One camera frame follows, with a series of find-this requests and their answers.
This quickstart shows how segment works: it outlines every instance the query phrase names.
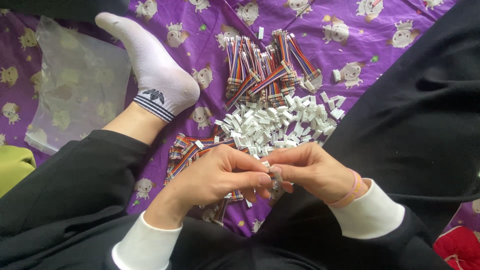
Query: pink wristband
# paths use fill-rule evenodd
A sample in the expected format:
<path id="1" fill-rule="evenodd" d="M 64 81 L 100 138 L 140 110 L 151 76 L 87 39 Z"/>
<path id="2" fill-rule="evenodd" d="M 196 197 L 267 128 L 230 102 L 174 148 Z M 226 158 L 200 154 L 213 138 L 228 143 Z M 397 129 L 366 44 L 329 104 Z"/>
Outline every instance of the pink wristband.
<path id="1" fill-rule="evenodd" d="M 361 176 L 356 171 L 352 169 L 349 169 L 349 170 L 352 171 L 353 176 L 355 177 L 355 183 L 353 184 L 352 189 L 345 197 L 343 197 L 338 202 L 327 203 L 328 206 L 333 208 L 342 208 L 347 206 L 349 203 L 351 203 L 353 200 L 359 197 L 359 190 L 366 184 L 362 181 Z"/>

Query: white sleeve cuff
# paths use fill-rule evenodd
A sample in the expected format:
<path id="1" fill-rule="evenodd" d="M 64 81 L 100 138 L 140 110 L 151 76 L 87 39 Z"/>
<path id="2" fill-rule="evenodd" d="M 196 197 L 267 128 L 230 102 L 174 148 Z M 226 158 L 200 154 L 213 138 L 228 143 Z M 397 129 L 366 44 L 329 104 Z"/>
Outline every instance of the white sleeve cuff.
<path id="1" fill-rule="evenodd" d="M 165 270 L 182 227 L 162 230 L 148 225 L 141 213 L 122 241 L 112 249 L 121 270 Z"/>
<path id="2" fill-rule="evenodd" d="M 405 208 L 392 201 L 373 181 L 362 197 L 343 208 L 330 210 L 342 229 L 342 235 L 356 239 L 372 239 L 390 233 L 400 226 Z"/>

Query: red cloth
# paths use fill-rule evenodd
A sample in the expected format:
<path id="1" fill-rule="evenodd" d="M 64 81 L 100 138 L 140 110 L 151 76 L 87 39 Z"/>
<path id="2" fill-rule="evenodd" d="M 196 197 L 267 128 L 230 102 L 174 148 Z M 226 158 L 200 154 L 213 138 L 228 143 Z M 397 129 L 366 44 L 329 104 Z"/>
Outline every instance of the red cloth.
<path id="1" fill-rule="evenodd" d="M 442 234 L 433 249 L 455 270 L 480 270 L 480 243 L 467 227 L 458 226 Z"/>

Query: foot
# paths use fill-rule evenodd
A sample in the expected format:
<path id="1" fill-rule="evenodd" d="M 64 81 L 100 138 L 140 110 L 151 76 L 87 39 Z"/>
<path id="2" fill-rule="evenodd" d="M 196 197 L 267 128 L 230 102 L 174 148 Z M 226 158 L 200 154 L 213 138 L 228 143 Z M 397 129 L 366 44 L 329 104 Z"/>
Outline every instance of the foot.
<path id="1" fill-rule="evenodd" d="M 138 80 L 139 92 L 134 98 L 138 105 L 170 122 L 197 102 L 198 84 L 156 37 L 138 23 L 106 12 L 97 15 L 95 22 L 123 42 Z"/>

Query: clear plastic bag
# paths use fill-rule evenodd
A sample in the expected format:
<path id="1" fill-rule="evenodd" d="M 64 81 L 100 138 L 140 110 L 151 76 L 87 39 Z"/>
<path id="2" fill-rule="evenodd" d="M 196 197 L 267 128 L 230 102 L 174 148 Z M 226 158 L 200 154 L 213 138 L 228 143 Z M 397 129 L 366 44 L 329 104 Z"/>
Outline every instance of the clear plastic bag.
<path id="1" fill-rule="evenodd" d="M 127 51 L 42 17 L 38 109 L 25 141 L 47 154 L 101 129 L 123 111 L 132 64 Z"/>

